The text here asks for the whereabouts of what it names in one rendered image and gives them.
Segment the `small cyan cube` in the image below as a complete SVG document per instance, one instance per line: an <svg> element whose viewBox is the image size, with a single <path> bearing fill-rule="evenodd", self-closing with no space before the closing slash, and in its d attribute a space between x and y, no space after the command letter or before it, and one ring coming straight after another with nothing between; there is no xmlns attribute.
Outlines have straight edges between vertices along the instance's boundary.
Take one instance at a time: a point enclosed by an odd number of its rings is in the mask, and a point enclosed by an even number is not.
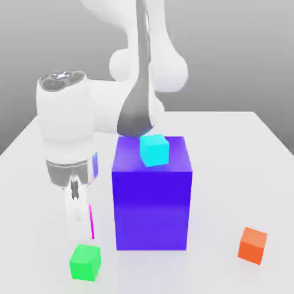
<svg viewBox="0 0 294 294"><path fill-rule="evenodd" d="M169 142L162 134L140 137L140 158L146 167L169 163Z"/></svg>

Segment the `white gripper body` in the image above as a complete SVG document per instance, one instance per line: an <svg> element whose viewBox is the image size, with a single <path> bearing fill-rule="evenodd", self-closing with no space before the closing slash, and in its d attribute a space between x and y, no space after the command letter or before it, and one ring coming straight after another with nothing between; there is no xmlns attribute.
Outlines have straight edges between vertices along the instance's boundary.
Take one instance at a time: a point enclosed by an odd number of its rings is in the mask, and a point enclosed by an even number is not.
<svg viewBox="0 0 294 294"><path fill-rule="evenodd" d="M64 190L66 221L70 232L90 232L87 193L78 182L70 182Z"/></svg>

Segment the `small magenta cube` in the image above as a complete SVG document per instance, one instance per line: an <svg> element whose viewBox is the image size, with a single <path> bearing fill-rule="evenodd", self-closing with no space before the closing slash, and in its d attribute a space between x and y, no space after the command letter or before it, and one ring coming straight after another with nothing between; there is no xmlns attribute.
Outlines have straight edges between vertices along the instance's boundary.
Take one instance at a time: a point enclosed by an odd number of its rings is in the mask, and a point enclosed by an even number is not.
<svg viewBox="0 0 294 294"><path fill-rule="evenodd" d="M95 239L94 221L93 221L93 215L92 215L92 208L90 204L88 205L88 209L89 209L89 216L90 216L91 238Z"/></svg>

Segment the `small orange cube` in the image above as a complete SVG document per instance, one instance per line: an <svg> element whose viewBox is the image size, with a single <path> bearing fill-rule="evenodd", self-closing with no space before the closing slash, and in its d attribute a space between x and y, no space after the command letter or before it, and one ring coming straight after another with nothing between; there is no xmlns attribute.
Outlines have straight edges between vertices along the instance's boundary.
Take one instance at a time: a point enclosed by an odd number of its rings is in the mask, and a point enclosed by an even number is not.
<svg viewBox="0 0 294 294"><path fill-rule="evenodd" d="M261 265L267 233L246 227L239 243L238 258Z"/></svg>

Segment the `large blue box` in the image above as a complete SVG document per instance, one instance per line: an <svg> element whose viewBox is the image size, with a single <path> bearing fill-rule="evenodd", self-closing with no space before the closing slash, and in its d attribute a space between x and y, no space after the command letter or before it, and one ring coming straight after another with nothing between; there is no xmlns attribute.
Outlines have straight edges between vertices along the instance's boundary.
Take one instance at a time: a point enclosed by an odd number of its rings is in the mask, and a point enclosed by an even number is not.
<svg viewBox="0 0 294 294"><path fill-rule="evenodd" d="M183 137L167 137L169 163L146 167L137 138L119 137L111 171L117 250L185 250L192 166Z"/></svg>

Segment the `small green cube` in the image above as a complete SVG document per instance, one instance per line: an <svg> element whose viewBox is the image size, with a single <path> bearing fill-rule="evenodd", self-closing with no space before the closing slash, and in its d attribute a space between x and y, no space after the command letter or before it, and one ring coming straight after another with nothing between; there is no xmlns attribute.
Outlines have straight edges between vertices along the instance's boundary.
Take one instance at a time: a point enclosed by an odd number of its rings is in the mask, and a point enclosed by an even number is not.
<svg viewBox="0 0 294 294"><path fill-rule="evenodd" d="M100 247L94 245L77 245L69 260L71 277L74 280L94 282L100 266Z"/></svg>

